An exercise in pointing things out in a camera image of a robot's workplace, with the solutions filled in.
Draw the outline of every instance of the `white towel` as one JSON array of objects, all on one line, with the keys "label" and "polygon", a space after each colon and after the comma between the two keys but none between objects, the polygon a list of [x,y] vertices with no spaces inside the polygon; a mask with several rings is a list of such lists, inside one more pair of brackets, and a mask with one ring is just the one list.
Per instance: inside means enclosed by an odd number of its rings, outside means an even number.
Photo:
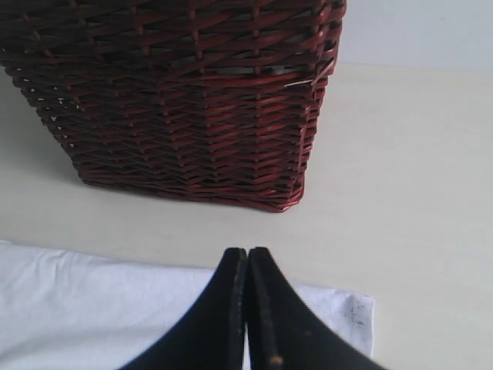
[{"label": "white towel", "polygon": [[[212,273],[0,241],[0,368],[118,368],[182,317]],[[326,325],[371,356],[373,298],[294,287]]]}]

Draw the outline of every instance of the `basket weave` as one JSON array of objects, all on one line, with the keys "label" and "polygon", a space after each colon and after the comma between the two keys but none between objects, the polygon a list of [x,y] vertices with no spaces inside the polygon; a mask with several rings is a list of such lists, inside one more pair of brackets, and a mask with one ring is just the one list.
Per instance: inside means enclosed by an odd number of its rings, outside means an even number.
[{"label": "basket weave", "polygon": [[298,203],[345,0],[0,0],[0,63],[85,183]]}]

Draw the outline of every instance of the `white surface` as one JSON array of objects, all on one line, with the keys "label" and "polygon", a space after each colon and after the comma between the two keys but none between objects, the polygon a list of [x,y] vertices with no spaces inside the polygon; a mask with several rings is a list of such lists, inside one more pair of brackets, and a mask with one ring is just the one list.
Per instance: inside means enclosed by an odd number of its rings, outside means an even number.
[{"label": "white surface", "polygon": [[493,70],[490,0],[347,0],[341,62]]},{"label": "white surface", "polygon": [[285,214],[84,186],[6,77],[0,89],[1,237],[205,267],[268,246],[294,280],[376,298],[389,368],[493,368],[492,74],[339,65]]},{"label": "white surface", "polygon": [[[0,241],[0,368],[120,368],[183,316],[212,273]],[[373,298],[294,287],[326,325],[371,355]]]}]

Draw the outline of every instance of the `white floor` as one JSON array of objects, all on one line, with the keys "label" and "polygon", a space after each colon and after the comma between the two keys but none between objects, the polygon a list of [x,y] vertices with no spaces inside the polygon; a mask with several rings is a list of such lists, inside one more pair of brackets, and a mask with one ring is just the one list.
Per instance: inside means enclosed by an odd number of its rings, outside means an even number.
[{"label": "white floor", "polygon": [[0,91],[0,239],[207,267],[268,246],[290,278],[376,298],[387,367],[493,368],[493,74],[339,65],[285,214],[86,187]]}]

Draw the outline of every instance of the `woven basket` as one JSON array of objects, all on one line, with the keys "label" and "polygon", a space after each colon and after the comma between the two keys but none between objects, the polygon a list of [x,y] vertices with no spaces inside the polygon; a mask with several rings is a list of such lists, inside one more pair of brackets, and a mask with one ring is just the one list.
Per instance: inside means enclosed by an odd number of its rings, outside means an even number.
[{"label": "woven basket", "polygon": [[298,203],[345,0],[0,0],[0,63],[85,183]]}]

